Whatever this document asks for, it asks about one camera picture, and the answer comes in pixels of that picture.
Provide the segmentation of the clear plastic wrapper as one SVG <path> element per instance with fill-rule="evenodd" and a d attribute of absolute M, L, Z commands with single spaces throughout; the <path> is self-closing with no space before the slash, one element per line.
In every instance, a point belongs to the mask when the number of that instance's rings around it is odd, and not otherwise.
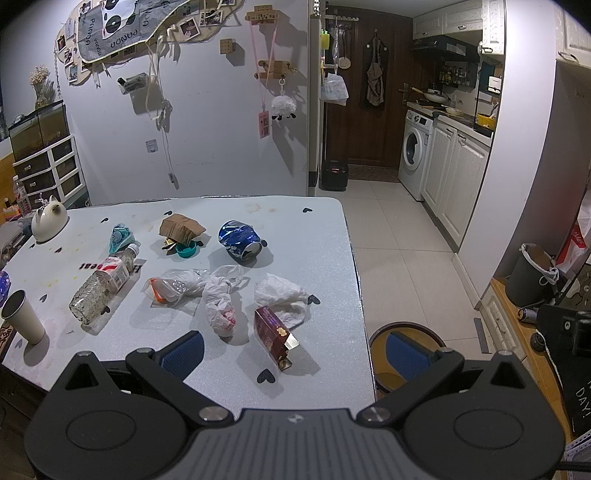
<path fill-rule="evenodd" d="M 205 271 L 172 269 L 160 277 L 148 278 L 141 291 L 157 304 L 172 306 L 183 298 L 200 296 L 206 280 Z"/>

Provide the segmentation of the knotted white plastic bag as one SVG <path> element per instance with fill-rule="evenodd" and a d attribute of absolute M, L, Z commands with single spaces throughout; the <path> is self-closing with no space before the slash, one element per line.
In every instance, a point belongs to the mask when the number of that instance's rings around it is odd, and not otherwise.
<path fill-rule="evenodd" d="M 205 316 L 214 333 L 221 338 L 233 335 L 236 309 L 231 294 L 243 283 L 245 270 L 240 265 L 223 265 L 211 272 L 202 290 Z"/>

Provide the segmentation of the clear plastic water bottle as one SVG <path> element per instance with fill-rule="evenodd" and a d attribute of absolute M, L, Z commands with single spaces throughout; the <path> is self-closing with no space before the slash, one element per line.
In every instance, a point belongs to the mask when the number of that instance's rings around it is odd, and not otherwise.
<path fill-rule="evenodd" d="M 139 246 L 130 243 L 107 256 L 73 295 L 69 310 L 85 326 L 107 312 L 110 302 L 130 279 Z"/>

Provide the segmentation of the maroon snack box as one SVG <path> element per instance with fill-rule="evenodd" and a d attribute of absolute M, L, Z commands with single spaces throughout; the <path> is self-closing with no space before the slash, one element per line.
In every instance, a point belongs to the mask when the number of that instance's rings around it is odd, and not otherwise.
<path fill-rule="evenodd" d="M 300 342 L 290 332 L 290 329 L 283 324 L 283 321 L 276 316 L 269 306 L 256 309 L 253 323 L 260 343 L 266 348 L 270 358 L 276 362 L 277 368 L 280 371 L 290 368 L 293 363 L 288 358 L 288 353 L 300 346 Z"/>

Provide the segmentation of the blue face mask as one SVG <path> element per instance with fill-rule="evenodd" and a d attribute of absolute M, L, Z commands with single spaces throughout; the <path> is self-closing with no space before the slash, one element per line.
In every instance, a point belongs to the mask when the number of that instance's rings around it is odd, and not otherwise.
<path fill-rule="evenodd" d="M 109 254 L 113 255 L 131 244 L 140 246 L 140 243 L 126 225 L 122 223 L 115 225 L 109 240 Z"/>

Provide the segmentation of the torn brown cardboard piece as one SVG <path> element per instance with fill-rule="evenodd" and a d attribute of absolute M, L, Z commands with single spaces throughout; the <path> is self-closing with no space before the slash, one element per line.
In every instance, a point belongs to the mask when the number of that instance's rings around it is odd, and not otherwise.
<path fill-rule="evenodd" d="M 192 240 L 204 234 L 206 229 L 196 220 L 181 214 L 172 214 L 164 218 L 159 227 L 159 235 L 176 243 L 188 245 Z"/>

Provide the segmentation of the white tissue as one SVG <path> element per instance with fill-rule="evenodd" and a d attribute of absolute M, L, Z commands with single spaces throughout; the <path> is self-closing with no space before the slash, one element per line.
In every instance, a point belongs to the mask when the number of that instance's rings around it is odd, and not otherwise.
<path fill-rule="evenodd" d="M 309 296 L 300 285 L 273 274 L 266 274 L 254 288 L 256 306 L 269 307 L 290 329 L 300 326 L 307 318 Z"/>

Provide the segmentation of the crushed blue soda can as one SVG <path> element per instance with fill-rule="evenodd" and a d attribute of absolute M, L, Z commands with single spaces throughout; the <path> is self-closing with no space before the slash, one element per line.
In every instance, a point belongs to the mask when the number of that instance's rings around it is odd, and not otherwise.
<path fill-rule="evenodd" d="M 263 240 L 252 226 L 237 220 L 229 220 L 221 226 L 218 242 L 232 258 L 242 263 L 256 260 L 267 246 L 266 240 Z"/>

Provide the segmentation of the dark grey bucket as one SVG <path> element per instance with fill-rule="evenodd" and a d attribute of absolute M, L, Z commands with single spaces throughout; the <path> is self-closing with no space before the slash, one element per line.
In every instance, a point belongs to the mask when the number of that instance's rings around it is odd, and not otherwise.
<path fill-rule="evenodd" d="M 517 307 L 550 301 L 560 272 L 554 260 L 534 243 L 523 243 L 519 259 L 506 284 L 506 295 Z"/>

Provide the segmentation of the white paper cup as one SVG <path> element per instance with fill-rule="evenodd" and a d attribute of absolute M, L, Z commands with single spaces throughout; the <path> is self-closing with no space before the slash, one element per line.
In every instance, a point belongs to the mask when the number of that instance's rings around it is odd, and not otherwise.
<path fill-rule="evenodd" d="M 8 297 L 1 315 L 28 343 L 36 345 L 43 339 L 45 329 L 24 290 L 16 290 Z"/>

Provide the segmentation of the red white paper bag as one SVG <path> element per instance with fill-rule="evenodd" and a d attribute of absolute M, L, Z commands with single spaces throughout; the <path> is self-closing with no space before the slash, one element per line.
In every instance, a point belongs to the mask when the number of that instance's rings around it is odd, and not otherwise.
<path fill-rule="evenodd" d="M 575 221 L 568 239 L 556 259 L 556 266 L 560 274 L 566 279 L 573 279 L 586 262 L 589 254 L 590 248 L 586 243 L 579 222 Z"/>

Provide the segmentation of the white kitchen cabinets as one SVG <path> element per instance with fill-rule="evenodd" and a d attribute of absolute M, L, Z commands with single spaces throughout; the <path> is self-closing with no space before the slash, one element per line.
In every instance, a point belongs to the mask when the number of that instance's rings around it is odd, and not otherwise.
<path fill-rule="evenodd" d="M 423 198 L 460 247 L 480 194 L 492 139 L 440 114 L 434 122 Z"/>

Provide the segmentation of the white washing machine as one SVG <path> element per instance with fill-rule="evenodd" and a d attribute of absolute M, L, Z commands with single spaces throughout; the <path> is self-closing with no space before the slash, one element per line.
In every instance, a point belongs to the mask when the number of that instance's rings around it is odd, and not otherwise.
<path fill-rule="evenodd" d="M 405 130 L 399 167 L 399 180 L 418 202 L 423 200 L 423 185 L 429 166 L 430 140 L 433 119 L 409 109 L 405 118 Z"/>

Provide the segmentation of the glass fish tank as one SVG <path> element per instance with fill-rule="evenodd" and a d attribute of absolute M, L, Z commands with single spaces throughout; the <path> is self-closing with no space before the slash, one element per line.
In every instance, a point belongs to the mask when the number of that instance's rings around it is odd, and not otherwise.
<path fill-rule="evenodd" d="M 23 160 L 70 135 L 66 107 L 58 101 L 39 108 L 13 123 L 8 132 L 14 159 Z"/>

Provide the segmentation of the dried flower bouquet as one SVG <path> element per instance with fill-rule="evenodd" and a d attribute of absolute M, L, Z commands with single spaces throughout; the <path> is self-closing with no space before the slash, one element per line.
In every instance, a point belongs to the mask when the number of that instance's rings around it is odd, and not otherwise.
<path fill-rule="evenodd" d="M 36 66 L 30 75 L 29 83 L 35 92 L 35 108 L 43 108 L 55 100 L 54 83 L 49 80 L 49 70 L 46 66 Z"/>

